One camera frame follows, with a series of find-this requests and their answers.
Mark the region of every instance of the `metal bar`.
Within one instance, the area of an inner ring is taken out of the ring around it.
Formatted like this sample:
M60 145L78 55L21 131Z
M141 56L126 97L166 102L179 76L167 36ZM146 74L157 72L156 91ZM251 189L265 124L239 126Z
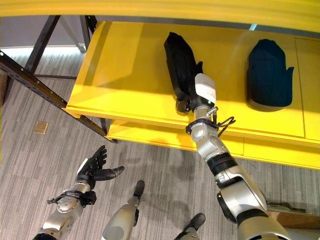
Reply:
M64 99L43 84L31 72L12 60L3 51L0 51L0 69L5 71L9 77L17 80L56 107L61 109L67 106L67 102Z
M80 53L85 53L86 52L85 48L83 46L79 45L78 39L76 38L76 36L72 32L71 28L69 27L67 21L65 20L65 18L63 16L60 16L59 22L62 25L62 27L64 28L64 30L66 31L66 33L68 34L68 36L71 38L74 45L76 45L76 47L79 49Z
M106 119L103 117L100 117L100 123L101 123L101 128L103 129L103 131L105 131L107 133L108 131L107 131Z
M25 64L25 69L31 72L32 74L35 73L37 66L40 62L42 54L49 42L49 39L57 25L59 20L59 15L56 16L49 16L46 20L43 29L40 32L40 35L33 47L33 50L29 56L28 61Z
M76 118L80 123L83 125L86 125L88 128L96 132L97 134L105 137L107 136L107 132L104 131L101 127L99 127L97 124L95 124L93 121L91 121L89 118L87 118L84 115L81 115L80 118Z
M90 34L89 34L89 27L88 27L86 16L81 15L80 22L81 22L85 50L87 51L90 43Z
M95 30L96 30L96 25L97 25L97 19L94 15L86 15L86 23L91 31L92 34L94 34Z
M76 80L76 76L63 76L63 75L46 75L46 74L35 74L37 78L53 78L53 79L72 79Z

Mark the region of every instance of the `yellow tabletop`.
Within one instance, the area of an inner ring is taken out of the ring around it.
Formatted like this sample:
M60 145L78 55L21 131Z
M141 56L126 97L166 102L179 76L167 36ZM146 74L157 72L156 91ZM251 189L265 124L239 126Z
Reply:
M185 128L193 116L175 110L175 94L163 47L170 31L186 39L196 60L204 62L204 73L215 81L218 120L235 116L236 123L228 128L226 135L262 140L277 138L319 146L319 137L309 139L305 136L303 104L308 103L308 98L302 101L302 94L307 96L310 91L317 94L317 89L301 90L301 84L312 86L312 81L317 80L306 80L306 71L304 76L299 76L296 45L300 44L296 44L294 36L286 34L190 25L102 22L92 37L66 111ZM292 104L274 112L257 111L246 103L248 55L258 40L264 38L275 40L286 54L286 65L295 67ZM319 104L313 104L316 107L312 118L320 118ZM320 131L320 126L314 124L313 127L313 131Z
M0 16L108 15L210 20L320 32L319 0L2 0Z

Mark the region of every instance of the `black band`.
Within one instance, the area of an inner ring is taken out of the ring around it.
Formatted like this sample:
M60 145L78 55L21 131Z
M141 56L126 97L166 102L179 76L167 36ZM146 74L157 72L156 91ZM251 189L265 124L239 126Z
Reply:
M54 236L47 233L38 233L32 240L57 240Z
M196 124L202 124L202 123L207 124L215 129L219 128L219 126L217 124L215 124L213 121L211 121L207 118L198 118L197 120L194 120L188 126L185 127L185 132L187 134L191 134L191 128Z
M221 193L219 192L216 195L216 199L218 200L218 203L222 209L223 215L226 217L226 219L228 219L229 221L233 222L234 224L237 223L237 220L235 219L235 217L232 215L230 209L228 208L224 198L222 197Z
M228 152L211 157L206 164L208 164L213 175L217 175L223 170L237 166L237 162Z
M254 209L250 209L250 210L247 210L247 211L244 211L244 212L241 212L238 216L236 216L236 221L238 223L238 226L244 221L244 220L247 220L249 218L253 218L253 217L268 217L268 215L260 210L260 209L257 209L257 208L254 208Z

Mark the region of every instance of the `black cable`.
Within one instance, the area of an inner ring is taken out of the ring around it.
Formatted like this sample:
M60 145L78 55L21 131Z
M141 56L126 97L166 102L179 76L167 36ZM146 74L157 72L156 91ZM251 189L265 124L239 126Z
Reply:
M227 118L226 120L224 120L223 122L218 122L217 126L217 131L219 130L219 128L222 128L222 130L218 133L218 138L221 136L221 134L227 129L228 126L230 126L231 124L234 124L236 122L235 117L231 116L229 118Z

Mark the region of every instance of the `lower yellow shelf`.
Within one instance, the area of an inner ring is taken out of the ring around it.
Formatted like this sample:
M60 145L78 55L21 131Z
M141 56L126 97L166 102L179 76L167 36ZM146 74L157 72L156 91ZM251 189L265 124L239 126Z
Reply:
M196 151L196 144L183 129L115 120L108 138ZM234 157L320 170L320 148L222 135Z

